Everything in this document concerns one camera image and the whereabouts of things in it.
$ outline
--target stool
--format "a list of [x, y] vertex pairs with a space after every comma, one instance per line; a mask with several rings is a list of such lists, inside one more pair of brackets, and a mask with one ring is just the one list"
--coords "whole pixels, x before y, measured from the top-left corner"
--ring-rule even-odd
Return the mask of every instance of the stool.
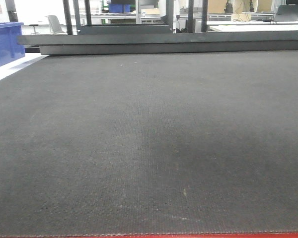
[[34, 30], [34, 33], [32, 33], [32, 35], [37, 35], [39, 34], [39, 32], [36, 32], [36, 29], [35, 27], [38, 26], [39, 24], [30, 24], [29, 26], [33, 26], [33, 30]]

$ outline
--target metal pole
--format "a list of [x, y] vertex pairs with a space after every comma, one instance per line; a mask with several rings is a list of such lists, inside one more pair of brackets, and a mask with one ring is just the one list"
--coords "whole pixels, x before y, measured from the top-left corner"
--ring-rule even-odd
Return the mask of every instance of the metal pole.
[[208, 0], [203, 0], [202, 2], [202, 23], [201, 23], [201, 32], [207, 32], [208, 31]]
[[77, 34], [79, 35], [79, 32], [81, 30], [81, 24], [80, 24], [78, 0], [74, 0], [73, 3], [74, 3], [74, 12], [75, 12], [75, 20], [76, 20], [76, 30], [77, 30]]
[[91, 26], [91, 14], [90, 14], [89, 0], [85, 0], [85, 12], [86, 12], [87, 25]]
[[193, 28], [193, 9], [194, 9], [194, 0], [189, 0], [188, 33], [193, 33], [193, 29], [194, 29]]
[[174, 18], [174, 0], [166, 1], [166, 13], [167, 13], [167, 24], [170, 27], [170, 31], [173, 30], [173, 18]]
[[136, 24], [141, 23], [141, 6], [140, 1], [136, 0]]
[[72, 35], [73, 34], [73, 26], [72, 26], [72, 20], [71, 20], [69, 0], [63, 0], [63, 6], [64, 6], [64, 15], [65, 15], [67, 33], [68, 33], [68, 35]]

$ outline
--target dark gray surface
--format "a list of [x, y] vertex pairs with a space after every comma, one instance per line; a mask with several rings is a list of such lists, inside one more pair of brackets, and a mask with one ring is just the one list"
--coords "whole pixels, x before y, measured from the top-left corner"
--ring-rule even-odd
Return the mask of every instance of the dark gray surface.
[[134, 45], [63, 45], [40, 46], [44, 55], [103, 55], [103, 54], [152, 54], [183, 52], [236, 52], [298, 50], [298, 41], [249, 41], [207, 42], [181, 44], [134, 44]]
[[0, 236], [298, 231], [298, 52], [45, 58], [0, 81]]

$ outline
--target chair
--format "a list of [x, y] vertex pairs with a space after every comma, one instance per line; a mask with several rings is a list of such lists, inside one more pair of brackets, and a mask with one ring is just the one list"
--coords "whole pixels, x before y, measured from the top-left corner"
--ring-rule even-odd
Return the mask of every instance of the chair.
[[57, 16], [47, 15], [46, 17], [49, 20], [50, 30], [54, 35], [67, 35], [67, 33], [62, 30]]
[[33, 27], [33, 30], [34, 30], [34, 32], [33, 33], [31, 33], [32, 35], [37, 35], [37, 34], [39, 34], [39, 32], [37, 32], [36, 31], [36, 26], [39, 26], [39, 24], [30, 24], [29, 26], [32, 26]]

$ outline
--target laptop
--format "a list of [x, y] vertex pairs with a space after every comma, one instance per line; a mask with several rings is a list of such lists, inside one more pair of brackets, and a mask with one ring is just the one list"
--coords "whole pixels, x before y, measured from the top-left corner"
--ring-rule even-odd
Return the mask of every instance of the laptop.
[[297, 21], [298, 20], [298, 5], [280, 5], [274, 21]]

